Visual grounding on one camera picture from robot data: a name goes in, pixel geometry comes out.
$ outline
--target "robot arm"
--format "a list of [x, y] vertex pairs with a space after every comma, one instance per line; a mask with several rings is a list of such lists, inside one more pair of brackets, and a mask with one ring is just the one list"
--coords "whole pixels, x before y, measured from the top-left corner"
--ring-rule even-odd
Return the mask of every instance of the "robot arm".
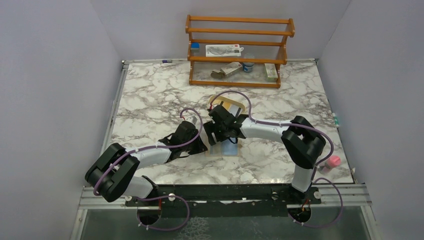
[[[296, 164], [291, 186], [301, 193], [308, 191], [312, 184], [315, 163], [326, 145], [321, 135], [301, 127], [256, 123], [249, 119], [248, 115], [232, 115], [221, 105], [211, 109], [209, 116], [212, 121], [206, 122], [203, 126], [211, 145], [228, 138], [260, 138], [283, 143]], [[302, 116], [296, 116], [292, 121], [266, 120], [266, 122], [280, 125], [293, 123], [313, 128]]]
[[[221, 105], [210, 110], [209, 116], [212, 121], [206, 122], [203, 127], [210, 145], [216, 144], [216, 141], [222, 142], [229, 138], [261, 138], [283, 143], [296, 164], [291, 186], [300, 193], [308, 191], [312, 184], [311, 178], [315, 163], [326, 144], [321, 135], [315, 131], [296, 126], [271, 126], [256, 123], [245, 114], [232, 115]], [[187, 143], [199, 132], [195, 127], [196, 121], [195, 117], [183, 121], [174, 133], [160, 139], [156, 146], [176, 146]], [[301, 116], [296, 116], [292, 121], [267, 120], [267, 122], [293, 123], [312, 128], [312, 125]], [[153, 189], [157, 188], [156, 184], [146, 176], [133, 178], [137, 169], [153, 164], [168, 163], [181, 158], [183, 152], [189, 155], [199, 154], [205, 152], [207, 148], [198, 136], [193, 142], [183, 147], [171, 149], [156, 147], [141, 150], [126, 155], [118, 163], [119, 168], [112, 169], [102, 179], [110, 165], [131, 150], [131, 148], [125, 149], [118, 143], [113, 143], [85, 175], [85, 180], [92, 186], [98, 184], [101, 179], [97, 191], [108, 202], [113, 202], [122, 195], [145, 198]]]
[[[199, 132], [195, 126], [196, 121], [195, 117], [184, 120], [174, 133], [160, 139], [156, 146], [176, 146], [193, 139]], [[95, 186], [113, 162], [133, 149], [135, 148], [125, 149], [118, 143], [111, 144], [87, 171], [85, 180]], [[206, 150], [208, 149], [198, 136], [193, 142], [183, 147], [171, 149], [156, 147], [132, 153], [119, 162], [118, 169], [112, 169], [101, 180], [97, 191], [108, 202], [113, 202], [122, 195], [145, 198], [156, 187], [156, 184], [146, 176], [133, 178], [137, 169], [153, 164], [169, 163], [181, 158], [183, 152], [193, 155]]]

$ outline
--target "metal frame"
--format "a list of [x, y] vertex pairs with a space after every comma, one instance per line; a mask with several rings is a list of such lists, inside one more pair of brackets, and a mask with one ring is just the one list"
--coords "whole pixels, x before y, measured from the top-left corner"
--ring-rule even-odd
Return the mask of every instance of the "metal frame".
[[[118, 82], [118, 88], [116, 90], [115, 99], [113, 100], [112, 109], [110, 111], [110, 115], [109, 115], [109, 118], [108, 118], [109, 124], [106, 127], [106, 133], [104, 135], [103, 143], [102, 143], [101, 148], [100, 148], [99, 156], [102, 155], [102, 153], [106, 149], [106, 146], [108, 145], [108, 143], [111, 140], [112, 131], [114, 129], [115, 118], [117, 116], [119, 103], [121, 101], [122, 91], [124, 89], [125, 79], [127, 78], [128, 66], [129, 66], [128, 63], [125, 63], [125, 61], [122, 61], [122, 72], [120, 74], [120, 78], [119, 78], [119, 82]], [[85, 187], [82, 190], [81, 199], [83, 198], [84, 189], [85, 189]], [[70, 235], [71, 240], [79, 240], [79, 239], [81, 239], [81, 235], [83, 234], [84, 223], [86, 221], [88, 209], [87, 208], [85, 208], [85, 209], [81, 208], [81, 199], [79, 200], [80, 205], [78, 206], [78, 211], [76, 212], [75, 223], [73, 224], [72, 233]]]
[[[178, 62], [186, 62], [186, 59], [175, 59]], [[289, 59], [290, 62], [315, 62], [314, 58], [309, 59]], [[100, 150], [100, 155], [103, 153], [107, 145], [109, 144], [114, 128], [115, 118], [118, 112], [119, 103], [121, 100], [121, 95], [124, 88], [125, 79], [128, 73], [129, 64], [136, 63], [162, 63], [161, 59], [157, 60], [126, 60], [122, 61], [122, 73], [119, 79], [118, 88], [115, 94], [115, 99], [113, 101], [112, 109], [109, 116], [109, 124], [107, 125], [106, 133], [104, 135], [103, 143]], [[321, 207], [337, 207], [340, 206], [340, 199], [336, 192], [330, 184], [313, 184], [313, 187], [317, 187], [321, 193], [321, 204], [312, 204], [312, 208], [321, 208]], [[381, 240], [381, 234], [379, 225], [376, 222], [374, 213], [371, 209], [371, 198], [369, 196], [367, 187], [365, 184], [336, 184], [340, 190], [343, 198], [344, 206], [358, 206], [361, 207], [362, 214], [368, 233], [371, 240]], [[156, 206], [143, 206], [143, 207], [127, 207], [125, 206], [125, 197], [120, 197], [114, 202], [107, 202], [101, 196], [94, 196], [92, 187], [84, 187], [82, 189], [81, 198], [78, 205], [78, 211], [76, 214], [74, 226], [70, 236], [71, 240], [81, 239], [85, 221], [87, 218], [88, 210], [112, 210], [112, 209], [138, 209], [138, 210], [158, 210]], [[298, 208], [300, 205], [289, 204], [287, 208]]]

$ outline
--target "bolt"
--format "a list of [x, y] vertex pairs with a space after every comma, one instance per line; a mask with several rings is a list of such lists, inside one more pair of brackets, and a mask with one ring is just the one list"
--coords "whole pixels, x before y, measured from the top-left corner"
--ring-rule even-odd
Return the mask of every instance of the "bolt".
[[277, 192], [272, 192], [272, 196], [271, 196], [272, 200], [277, 200], [278, 199], [278, 193]]
[[175, 197], [168, 197], [168, 199], [172, 202], [175, 200]]
[[313, 193], [313, 196], [314, 196], [316, 199], [320, 199], [320, 198], [321, 198], [321, 193], [320, 193], [319, 191], [316, 191], [316, 192], [314, 192], [314, 193]]

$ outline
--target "wooden rack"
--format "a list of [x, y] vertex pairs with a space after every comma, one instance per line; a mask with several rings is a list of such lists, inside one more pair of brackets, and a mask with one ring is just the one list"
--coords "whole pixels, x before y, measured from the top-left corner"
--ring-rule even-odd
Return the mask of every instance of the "wooden rack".
[[[237, 23], [252, 23], [252, 24], [283, 24], [286, 25], [285, 30], [248, 30], [248, 29], [219, 29], [219, 28], [198, 28], [191, 27], [192, 21], [207, 21], [207, 22], [237, 22]], [[280, 88], [280, 66], [287, 63], [286, 43], [288, 37], [294, 37], [295, 25], [293, 19], [268, 19], [268, 18], [245, 18], [245, 17], [215, 17], [215, 16], [191, 16], [187, 15], [185, 22], [185, 32], [188, 34], [188, 53], [187, 60], [190, 61], [190, 85], [213, 85], [213, 86], [228, 86], [228, 87], [249, 87], [249, 88]], [[282, 36], [279, 42], [270, 41], [238, 41], [238, 40], [217, 40], [217, 39], [193, 39], [193, 33], [215, 33], [215, 34], [243, 34], [243, 35], [266, 35], [266, 36]], [[246, 62], [243, 57], [207, 57], [194, 55], [191, 52], [192, 43], [199, 44], [239, 44], [240, 46], [265, 46], [279, 47], [276, 57], [272, 58], [249, 58], [249, 63], [255, 64], [275, 64], [278, 72], [278, 79], [274, 83], [266, 82], [239, 82], [223, 80], [193, 80], [193, 72], [195, 62], [211, 62], [211, 63], [231, 63], [231, 62]]]

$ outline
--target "gray wall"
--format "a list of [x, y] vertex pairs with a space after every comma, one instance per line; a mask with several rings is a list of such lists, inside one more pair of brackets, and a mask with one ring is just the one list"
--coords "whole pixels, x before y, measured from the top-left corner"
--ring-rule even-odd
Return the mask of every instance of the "gray wall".
[[0, 23], [0, 239], [68, 239], [120, 58], [88, 0], [2, 0]]
[[125, 60], [186, 58], [187, 14], [293, 18], [289, 59], [319, 58], [350, 0], [91, 0]]
[[352, 0], [318, 69], [383, 239], [424, 231], [424, 2]]

